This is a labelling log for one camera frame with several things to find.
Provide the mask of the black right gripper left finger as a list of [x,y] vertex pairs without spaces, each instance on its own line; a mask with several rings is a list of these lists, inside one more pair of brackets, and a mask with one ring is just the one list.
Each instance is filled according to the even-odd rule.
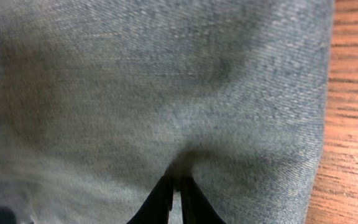
[[127,224],[167,224],[173,204],[171,178],[162,176],[138,212]]

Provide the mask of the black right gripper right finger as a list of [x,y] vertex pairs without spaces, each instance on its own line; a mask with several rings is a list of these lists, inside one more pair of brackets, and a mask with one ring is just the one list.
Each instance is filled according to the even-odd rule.
[[192,177],[180,182],[183,224],[225,224]]

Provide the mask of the light blue denim jeans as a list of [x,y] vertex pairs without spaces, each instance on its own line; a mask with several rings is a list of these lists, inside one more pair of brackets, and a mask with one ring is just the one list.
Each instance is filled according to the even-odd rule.
[[303,223],[334,3],[0,1],[0,207],[125,223],[189,169],[227,223]]

